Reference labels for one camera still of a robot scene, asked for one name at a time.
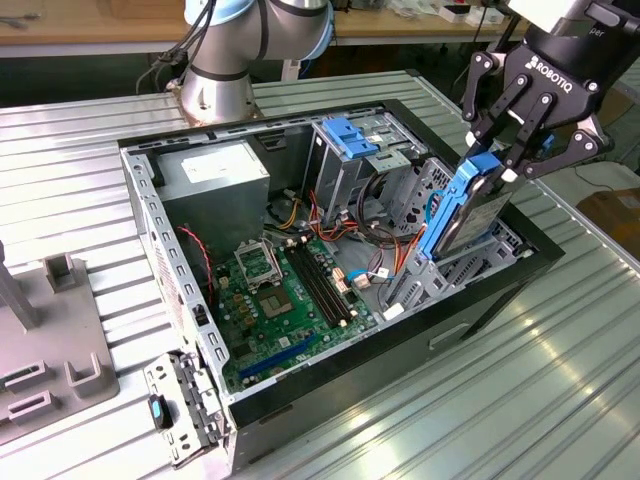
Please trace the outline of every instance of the wire bundle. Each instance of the wire bundle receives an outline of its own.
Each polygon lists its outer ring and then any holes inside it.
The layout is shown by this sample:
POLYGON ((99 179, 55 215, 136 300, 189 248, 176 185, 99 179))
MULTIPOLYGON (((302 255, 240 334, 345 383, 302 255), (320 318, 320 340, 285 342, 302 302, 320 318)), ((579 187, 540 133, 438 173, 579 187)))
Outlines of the wire bundle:
POLYGON ((202 252, 202 256, 204 257, 204 262, 207 266, 207 287, 209 290, 209 305, 213 305, 213 271, 211 270, 211 260, 209 259, 209 254, 207 253, 207 249, 204 246, 204 243, 202 243, 202 240, 200 240, 198 236, 188 228, 178 227, 178 230, 180 230, 182 233, 186 233, 187 235, 189 235, 189 237, 191 237, 193 241, 196 242, 196 244, 200 248, 200 251, 202 252))
POLYGON ((289 220, 284 222, 282 225, 278 225, 280 230, 287 230, 293 226, 293 223, 296 221, 296 215, 298 213, 298 205, 300 204, 300 200, 297 198, 293 199, 293 210, 291 210, 291 215, 289 216, 289 220))
POLYGON ((193 59, 196 57, 196 55, 200 51, 200 47, 202 47, 202 43, 204 42, 204 37, 207 33, 207 28, 209 27, 209 24, 211 23, 211 18, 213 17, 213 11, 214 11, 215 5, 216 5, 216 0, 208 0, 207 4, 203 7, 202 11, 196 18, 196 21, 193 23, 193 25, 191 26, 189 31, 185 34, 185 36, 182 37, 182 39, 178 43, 176 43, 173 47, 171 47, 169 50, 161 53, 158 56, 158 58, 156 58, 156 60, 151 64, 151 67, 142 75, 140 75, 140 77, 138 77, 138 80, 136 81, 136 95, 140 93, 140 84, 142 83, 142 80, 144 80, 148 75, 150 75, 154 71, 156 72, 155 79, 154 79, 156 89, 160 90, 160 87, 158 85, 158 80, 160 78, 160 74, 162 73, 162 71, 169 65, 177 65, 178 63, 180 63, 182 59, 184 59, 185 56, 187 55, 187 51, 189 50, 189 48, 191 48, 195 42, 198 42, 195 50, 193 51, 193 55, 189 57, 189 61, 187 63, 186 68, 184 69, 184 72, 182 72, 182 75, 180 75, 180 79, 178 83, 181 83, 184 80, 185 75, 187 74, 187 72, 191 68, 191 65, 193 64, 193 59), (202 22, 202 19, 204 18, 205 15, 207 16, 207 19, 204 23, 205 26, 196 32, 196 30, 198 29, 198 26, 200 25, 200 22, 202 22))
POLYGON ((347 220, 342 223, 336 223, 333 229, 323 229, 321 226, 321 219, 318 213, 318 204, 316 201, 316 194, 312 190, 309 193, 309 197, 311 198, 311 214, 309 215, 309 225, 311 226, 311 230, 318 235, 325 242, 335 242, 336 240, 341 239, 348 232, 355 232, 358 230, 358 225, 353 220, 347 220))

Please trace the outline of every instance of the robotic arm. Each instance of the robotic arm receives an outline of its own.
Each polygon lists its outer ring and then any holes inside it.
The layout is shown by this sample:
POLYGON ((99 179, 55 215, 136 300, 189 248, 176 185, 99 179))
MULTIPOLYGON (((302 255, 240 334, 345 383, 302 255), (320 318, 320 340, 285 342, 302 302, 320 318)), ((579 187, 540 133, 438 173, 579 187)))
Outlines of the robotic arm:
POLYGON ((424 260, 455 253, 482 236, 507 203, 517 180, 534 179, 609 151, 596 112, 607 91, 640 55, 637 0, 511 0, 533 26, 509 53, 477 52, 471 59, 462 115, 470 147, 418 244, 424 260), (497 99, 483 82, 502 76, 497 99), (489 149, 508 124, 512 146, 489 149), (541 158, 552 131, 577 124, 567 149, 541 158))

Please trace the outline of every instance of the ram slot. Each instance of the ram slot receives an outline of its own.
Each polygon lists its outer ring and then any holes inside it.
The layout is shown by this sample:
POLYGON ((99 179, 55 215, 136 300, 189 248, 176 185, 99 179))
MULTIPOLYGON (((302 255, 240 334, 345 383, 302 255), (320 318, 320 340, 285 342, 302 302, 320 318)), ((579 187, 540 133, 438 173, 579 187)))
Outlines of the ram slot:
POLYGON ((349 310, 306 247, 285 250, 285 256, 331 328, 340 325, 340 320, 351 318, 349 310))

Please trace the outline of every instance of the aluminum workbench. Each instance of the aluminum workbench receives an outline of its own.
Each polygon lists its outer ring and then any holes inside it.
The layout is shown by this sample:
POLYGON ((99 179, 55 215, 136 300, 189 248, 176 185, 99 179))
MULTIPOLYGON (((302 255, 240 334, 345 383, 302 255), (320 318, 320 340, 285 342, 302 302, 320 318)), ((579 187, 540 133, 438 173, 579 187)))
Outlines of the aluminum workbench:
MULTIPOLYGON (((265 115, 399 98, 455 150, 465 124, 404 72, 255 87, 265 115)), ((141 368, 178 340, 136 237, 115 140, 186 127, 169 94, 0 111, 0 238, 13 271, 86 261, 121 391, 0 447, 0 478, 215 478, 183 470, 141 368)), ((566 256, 487 331, 276 451, 239 478, 637 478, 640 267, 528 185, 516 205, 566 256)))

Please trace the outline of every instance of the red wire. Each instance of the red wire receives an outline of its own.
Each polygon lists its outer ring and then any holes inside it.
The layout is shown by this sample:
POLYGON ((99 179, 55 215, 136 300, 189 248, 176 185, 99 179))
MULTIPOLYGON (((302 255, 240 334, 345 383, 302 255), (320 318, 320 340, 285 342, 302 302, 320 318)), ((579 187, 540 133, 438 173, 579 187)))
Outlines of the red wire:
POLYGON ((189 235, 191 238, 193 238, 193 240, 198 244, 198 247, 200 247, 200 251, 202 252, 202 256, 204 257, 204 261, 207 264, 207 281, 209 282, 208 286, 209 286, 209 305, 213 304, 213 273, 211 271, 211 261, 209 260, 209 255, 207 254, 207 249, 204 246, 204 243, 202 243, 202 241, 198 238, 198 236, 193 233, 191 230, 184 228, 184 227, 178 227, 178 230, 180 230, 181 232, 186 233, 187 235, 189 235))

